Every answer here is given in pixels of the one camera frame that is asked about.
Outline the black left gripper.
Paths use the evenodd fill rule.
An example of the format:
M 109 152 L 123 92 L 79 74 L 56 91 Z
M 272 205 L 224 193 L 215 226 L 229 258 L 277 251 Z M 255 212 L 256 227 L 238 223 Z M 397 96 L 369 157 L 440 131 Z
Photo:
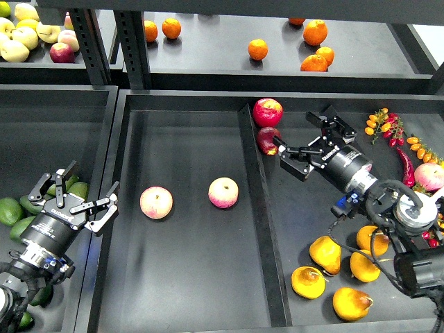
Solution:
M 107 222 L 119 215 L 118 193 L 120 182 L 116 181 L 104 198 L 86 202 L 67 190 L 77 179 L 77 161 L 55 173 L 44 173 L 28 195 L 33 205 L 44 206 L 22 232 L 20 239 L 27 246 L 37 244 L 57 257 L 62 257 L 77 237 L 80 230 L 88 229 L 95 236 L 103 234 Z M 55 186 L 55 198 L 46 202 L 48 189 Z

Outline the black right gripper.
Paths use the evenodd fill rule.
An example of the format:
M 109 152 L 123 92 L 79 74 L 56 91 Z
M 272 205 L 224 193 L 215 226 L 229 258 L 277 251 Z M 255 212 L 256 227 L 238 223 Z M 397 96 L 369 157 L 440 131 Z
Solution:
M 291 147 L 273 136 L 280 166 L 301 181 L 317 171 L 343 193 L 365 193 L 377 178 L 371 174 L 373 163 L 348 145 L 355 141 L 357 131 L 334 112 L 323 115 L 307 112 L 306 120 L 321 130 L 321 135 L 308 146 Z

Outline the yellow pear under arm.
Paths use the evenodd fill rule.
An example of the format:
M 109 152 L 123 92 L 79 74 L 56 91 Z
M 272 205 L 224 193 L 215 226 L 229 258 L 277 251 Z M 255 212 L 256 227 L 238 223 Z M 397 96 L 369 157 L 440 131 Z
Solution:
M 380 269 L 376 267 L 368 258 L 369 250 L 353 252 L 350 256 L 350 270 L 352 275 L 358 280 L 368 283 L 375 281 L 380 276 Z

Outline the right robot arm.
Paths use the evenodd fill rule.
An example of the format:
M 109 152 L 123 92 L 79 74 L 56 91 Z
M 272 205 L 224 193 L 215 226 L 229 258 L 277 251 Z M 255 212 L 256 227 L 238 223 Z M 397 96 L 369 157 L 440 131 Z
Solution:
M 331 211 L 338 221 L 365 215 L 386 235 L 395 251 L 391 284 L 410 298 L 429 298 L 436 305 L 433 332 L 443 331 L 443 237 L 438 225 L 437 200 L 415 192 L 399 180 L 379 180 L 371 174 L 372 162 L 355 147 L 356 132 L 341 117 L 306 119 L 321 130 L 307 146 L 295 148 L 273 137 L 281 167 L 301 181 L 316 170 L 344 196 Z M 438 233 L 431 247 L 422 235 Z

